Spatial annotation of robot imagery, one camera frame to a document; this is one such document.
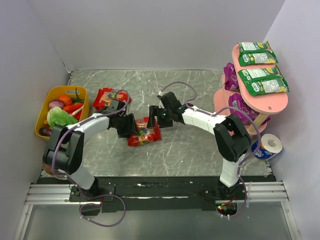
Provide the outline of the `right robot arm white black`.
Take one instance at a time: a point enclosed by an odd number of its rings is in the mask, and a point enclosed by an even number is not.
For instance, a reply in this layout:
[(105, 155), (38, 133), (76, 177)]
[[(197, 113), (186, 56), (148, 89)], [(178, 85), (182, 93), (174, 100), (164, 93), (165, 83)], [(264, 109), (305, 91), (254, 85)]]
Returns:
[(241, 161), (251, 145), (251, 137), (239, 117), (211, 113), (188, 102), (182, 104), (171, 91), (157, 97), (160, 104), (149, 106), (147, 127), (158, 124), (160, 128), (168, 128), (177, 122), (213, 134), (223, 158), (219, 181), (227, 188), (235, 186), (240, 179)]

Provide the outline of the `purple candy bag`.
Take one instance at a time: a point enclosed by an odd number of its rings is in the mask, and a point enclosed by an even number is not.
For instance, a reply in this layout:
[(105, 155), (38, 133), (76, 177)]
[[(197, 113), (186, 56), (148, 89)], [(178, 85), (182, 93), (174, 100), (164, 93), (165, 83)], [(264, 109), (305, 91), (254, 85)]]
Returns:
[[(249, 107), (243, 100), (241, 94), (239, 93), (234, 93), (228, 98), (228, 105), (230, 107), (243, 111), (244, 113), (246, 113), (248, 117), (252, 119), (252, 121), (254, 121), (260, 114), (258, 111)], [(234, 109), (230, 109), (229, 111), (231, 114), (237, 115), (244, 125), (248, 126), (251, 124), (251, 122), (245, 116), (243, 116), (240, 112)]]
[(240, 92), (240, 87), (237, 79), (237, 74), (235, 66), (233, 63), (229, 62), (224, 68), (224, 88), (232, 92)]

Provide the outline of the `red candy bag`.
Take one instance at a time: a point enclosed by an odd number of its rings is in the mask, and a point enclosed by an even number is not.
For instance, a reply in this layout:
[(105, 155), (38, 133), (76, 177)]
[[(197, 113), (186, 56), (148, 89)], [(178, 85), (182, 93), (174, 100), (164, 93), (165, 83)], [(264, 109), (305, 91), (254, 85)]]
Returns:
[(109, 106), (112, 99), (116, 99), (122, 102), (132, 102), (131, 97), (124, 91), (119, 91), (114, 88), (105, 87), (98, 90), (97, 96), (92, 106), (97, 110), (102, 110), (104, 107)]
[(147, 127), (148, 120), (148, 117), (143, 117), (135, 121), (138, 133), (132, 133), (127, 139), (129, 147), (139, 147), (162, 139), (157, 121), (154, 120), (153, 127)]

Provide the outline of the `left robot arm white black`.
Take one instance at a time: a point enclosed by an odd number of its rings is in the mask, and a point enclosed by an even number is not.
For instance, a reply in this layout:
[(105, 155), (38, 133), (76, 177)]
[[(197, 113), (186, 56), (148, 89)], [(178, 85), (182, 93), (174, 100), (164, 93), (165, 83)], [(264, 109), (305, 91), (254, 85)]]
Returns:
[(84, 145), (110, 128), (116, 129), (120, 138), (128, 138), (138, 131), (132, 113), (94, 113), (78, 123), (53, 127), (42, 161), (51, 167), (54, 176), (68, 179), (85, 198), (93, 199), (100, 193), (99, 181), (83, 164)]

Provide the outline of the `green candy bag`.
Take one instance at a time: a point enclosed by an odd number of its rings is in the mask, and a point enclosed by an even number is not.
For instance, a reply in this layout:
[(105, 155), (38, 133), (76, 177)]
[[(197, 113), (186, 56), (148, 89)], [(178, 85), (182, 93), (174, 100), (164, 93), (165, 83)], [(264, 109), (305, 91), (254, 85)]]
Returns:
[(237, 72), (251, 96), (287, 93), (289, 85), (277, 66)]
[(241, 67), (277, 64), (278, 59), (268, 41), (239, 42), (238, 62)]

